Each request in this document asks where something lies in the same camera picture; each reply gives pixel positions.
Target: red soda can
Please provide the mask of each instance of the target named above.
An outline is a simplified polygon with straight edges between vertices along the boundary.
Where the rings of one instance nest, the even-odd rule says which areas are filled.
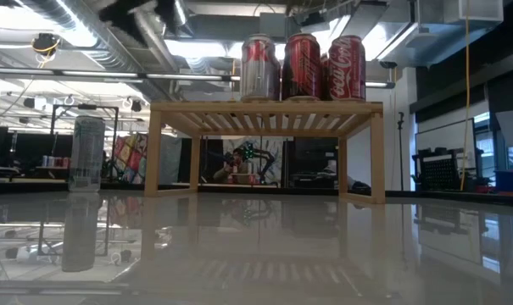
[[[322,94],[321,48],[311,34],[288,39],[282,68],[282,99],[316,97]]]
[[[266,34],[255,34],[243,43],[241,98],[265,97],[278,101],[281,94],[281,64],[275,43]]]
[[[365,100],[365,49],[357,36],[342,36],[332,42],[329,92],[333,100]]]
[[[322,100],[328,101],[330,100],[330,88],[329,85],[329,63],[330,59],[326,54],[321,56],[321,66],[322,66]]]

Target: air duct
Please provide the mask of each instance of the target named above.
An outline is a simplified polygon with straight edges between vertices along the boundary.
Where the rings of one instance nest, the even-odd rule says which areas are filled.
[[[15,2],[57,23],[64,30],[62,37],[72,45],[106,50],[84,52],[106,70],[142,72],[142,66],[82,0],[15,0]],[[159,89],[150,80],[131,85],[151,99],[160,99],[169,95],[167,91]]]

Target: person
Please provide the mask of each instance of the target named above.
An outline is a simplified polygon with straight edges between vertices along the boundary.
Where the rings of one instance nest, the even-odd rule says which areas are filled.
[[[224,164],[224,168],[219,169],[213,175],[213,181],[217,183],[227,183],[228,176],[233,174],[233,166],[237,166],[237,174],[248,174],[248,162],[243,162],[243,150],[236,148],[233,150],[233,163]],[[233,175],[233,183],[248,184],[248,175]]]

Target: blue container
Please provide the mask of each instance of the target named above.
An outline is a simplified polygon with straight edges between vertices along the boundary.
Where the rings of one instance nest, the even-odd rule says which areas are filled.
[[[495,171],[495,190],[513,191],[513,170]]]

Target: shelving unit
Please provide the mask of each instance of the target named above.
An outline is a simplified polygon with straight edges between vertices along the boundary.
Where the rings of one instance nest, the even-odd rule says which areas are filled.
[[[338,138],[339,196],[385,203],[382,103],[348,101],[163,102],[151,105],[145,197],[198,191],[200,141],[192,141],[190,186],[159,191],[162,124],[200,139],[201,136],[305,136]],[[348,193],[347,140],[371,128],[371,196]]]

